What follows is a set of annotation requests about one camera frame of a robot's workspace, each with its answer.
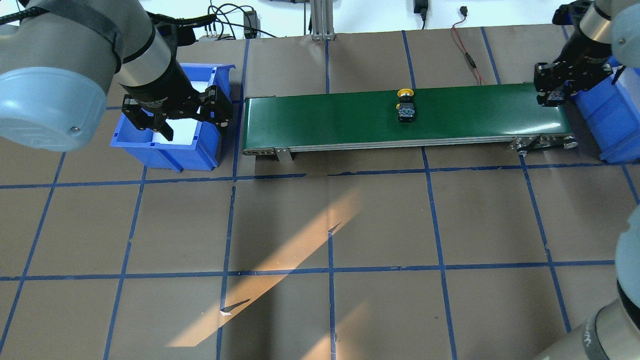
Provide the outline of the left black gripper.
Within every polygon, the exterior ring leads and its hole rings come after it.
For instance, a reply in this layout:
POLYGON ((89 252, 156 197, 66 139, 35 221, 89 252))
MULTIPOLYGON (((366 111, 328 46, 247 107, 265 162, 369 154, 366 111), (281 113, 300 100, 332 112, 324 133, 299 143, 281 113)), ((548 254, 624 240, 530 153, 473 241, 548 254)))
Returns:
POLYGON ((233 119, 234 107, 219 85, 209 85, 199 92, 192 85, 151 89, 122 86, 122 114, 135 129, 155 131, 155 142, 172 142, 174 130, 167 120, 194 119, 215 125, 226 137, 233 119))

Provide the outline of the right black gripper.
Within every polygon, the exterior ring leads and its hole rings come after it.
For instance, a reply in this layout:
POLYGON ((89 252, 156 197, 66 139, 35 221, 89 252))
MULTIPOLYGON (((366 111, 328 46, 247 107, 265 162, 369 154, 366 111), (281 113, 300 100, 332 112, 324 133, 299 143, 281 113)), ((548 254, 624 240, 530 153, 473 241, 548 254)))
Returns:
POLYGON ((604 54, 578 54, 576 57, 560 55, 552 63, 534 65, 534 88, 538 101, 546 100, 547 94, 555 89, 563 89, 566 100, 578 92, 587 92, 613 74, 609 61, 612 51, 604 54))

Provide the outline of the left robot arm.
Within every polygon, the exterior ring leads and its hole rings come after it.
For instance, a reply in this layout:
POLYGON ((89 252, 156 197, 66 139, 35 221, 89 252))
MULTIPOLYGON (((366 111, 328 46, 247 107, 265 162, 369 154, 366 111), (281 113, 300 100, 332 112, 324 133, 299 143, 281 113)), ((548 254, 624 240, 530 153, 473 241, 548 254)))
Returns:
POLYGON ((176 59, 214 13, 174 18, 137 0, 23 0, 1 18, 1 137, 37 150, 84 148, 106 111, 112 82, 140 132, 174 138, 169 120, 224 126, 233 118, 217 84, 195 89, 176 59))

